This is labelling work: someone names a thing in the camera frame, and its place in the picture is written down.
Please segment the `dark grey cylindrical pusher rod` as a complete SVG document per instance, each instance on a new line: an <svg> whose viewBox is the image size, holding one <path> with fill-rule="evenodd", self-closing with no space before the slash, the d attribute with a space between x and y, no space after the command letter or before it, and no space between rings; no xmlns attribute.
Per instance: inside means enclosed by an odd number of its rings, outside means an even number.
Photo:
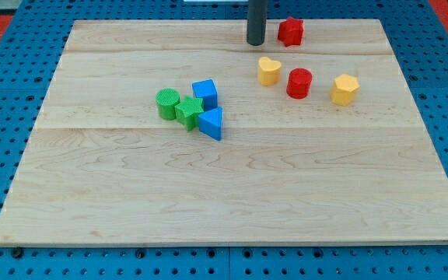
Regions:
<svg viewBox="0 0 448 280"><path fill-rule="evenodd" d="M247 10L247 43L259 46L264 43L267 22L267 0L249 0Z"/></svg>

